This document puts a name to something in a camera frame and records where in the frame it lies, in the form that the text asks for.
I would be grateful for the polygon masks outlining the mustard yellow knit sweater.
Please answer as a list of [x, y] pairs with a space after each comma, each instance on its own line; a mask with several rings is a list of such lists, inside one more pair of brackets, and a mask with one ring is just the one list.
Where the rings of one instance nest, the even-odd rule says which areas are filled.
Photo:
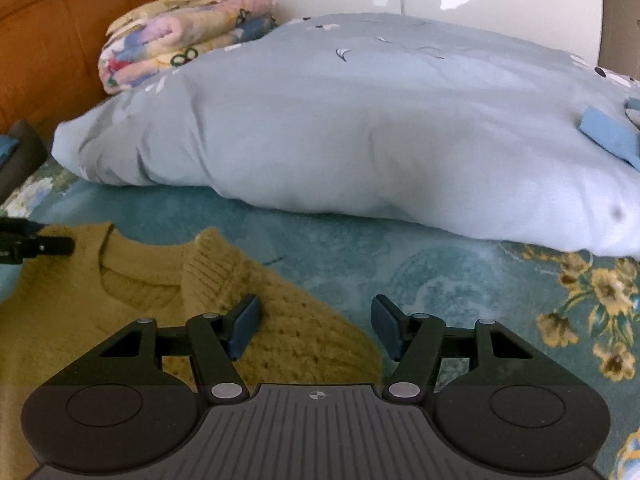
[[72, 238], [74, 252], [24, 263], [1, 305], [3, 478], [24, 478], [36, 466], [20, 423], [29, 393], [138, 318], [178, 326], [202, 313], [227, 313], [254, 295], [264, 317], [239, 360], [247, 385], [373, 384], [382, 377], [369, 336], [214, 229], [171, 246], [128, 240], [109, 223], [49, 226], [47, 234]]

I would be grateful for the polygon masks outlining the dark grey bolster pillow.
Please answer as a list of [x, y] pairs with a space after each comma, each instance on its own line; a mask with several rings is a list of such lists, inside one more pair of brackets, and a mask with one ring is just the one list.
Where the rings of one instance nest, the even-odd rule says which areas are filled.
[[1, 201], [4, 202], [49, 157], [47, 144], [26, 120], [19, 120], [1, 141], [14, 141], [9, 153], [1, 156]]

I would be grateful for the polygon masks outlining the blue pillow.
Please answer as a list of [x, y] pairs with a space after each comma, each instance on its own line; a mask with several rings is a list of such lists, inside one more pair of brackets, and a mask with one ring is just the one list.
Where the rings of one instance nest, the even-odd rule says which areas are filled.
[[20, 146], [20, 141], [12, 136], [0, 136], [0, 166], [3, 166]]

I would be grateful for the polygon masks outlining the teal floral bed sheet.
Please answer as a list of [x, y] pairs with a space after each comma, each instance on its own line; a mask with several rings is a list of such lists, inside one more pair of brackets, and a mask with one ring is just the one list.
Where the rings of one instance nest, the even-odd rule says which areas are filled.
[[327, 304], [393, 363], [370, 322], [373, 297], [454, 327], [493, 320], [596, 389], [611, 429], [596, 461], [610, 479], [639, 474], [639, 263], [590, 252], [481, 242], [406, 222], [287, 214], [209, 188], [107, 186], [60, 170], [32, 181], [2, 214], [49, 226], [109, 223], [145, 245], [214, 229], [254, 261]]

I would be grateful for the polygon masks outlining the orange wooden headboard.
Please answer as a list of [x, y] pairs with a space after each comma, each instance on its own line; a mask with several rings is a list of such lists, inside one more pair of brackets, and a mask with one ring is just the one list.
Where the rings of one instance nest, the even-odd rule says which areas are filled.
[[150, 1], [1, 0], [1, 129], [26, 120], [50, 136], [103, 101], [107, 27]]

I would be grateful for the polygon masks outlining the light blue folded duvet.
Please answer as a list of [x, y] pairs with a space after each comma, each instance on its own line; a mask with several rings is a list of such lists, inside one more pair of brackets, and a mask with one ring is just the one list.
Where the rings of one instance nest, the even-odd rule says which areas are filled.
[[206, 186], [304, 214], [479, 240], [639, 252], [639, 173], [590, 140], [628, 125], [632, 79], [496, 32], [394, 14], [284, 24], [119, 93], [55, 130], [67, 170]]

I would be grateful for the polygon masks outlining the colourful folded floral blanket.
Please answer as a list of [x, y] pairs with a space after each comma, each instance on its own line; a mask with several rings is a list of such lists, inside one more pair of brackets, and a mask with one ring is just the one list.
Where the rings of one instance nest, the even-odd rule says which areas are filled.
[[253, 41], [276, 27], [274, 0], [155, 0], [116, 18], [98, 73], [110, 96], [217, 49]]

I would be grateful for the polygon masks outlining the bright blue fleece jacket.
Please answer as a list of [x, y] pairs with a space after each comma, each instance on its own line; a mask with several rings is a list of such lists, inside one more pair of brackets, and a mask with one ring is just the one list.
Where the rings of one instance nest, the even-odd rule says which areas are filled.
[[582, 114], [578, 130], [600, 148], [639, 170], [639, 100], [625, 105], [626, 120], [618, 122], [595, 107]]

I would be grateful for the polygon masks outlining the beige room door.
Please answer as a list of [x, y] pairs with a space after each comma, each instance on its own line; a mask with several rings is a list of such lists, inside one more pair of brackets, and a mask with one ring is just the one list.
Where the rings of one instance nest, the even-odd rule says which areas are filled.
[[639, 0], [603, 0], [599, 63], [639, 78]]

